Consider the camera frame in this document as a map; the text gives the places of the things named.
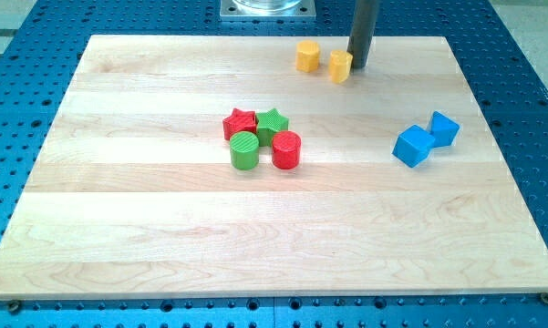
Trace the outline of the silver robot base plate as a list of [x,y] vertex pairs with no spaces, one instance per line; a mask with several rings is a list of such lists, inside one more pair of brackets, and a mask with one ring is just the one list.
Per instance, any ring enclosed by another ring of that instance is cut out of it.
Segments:
[[314,0],[221,0],[221,20],[315,19]]

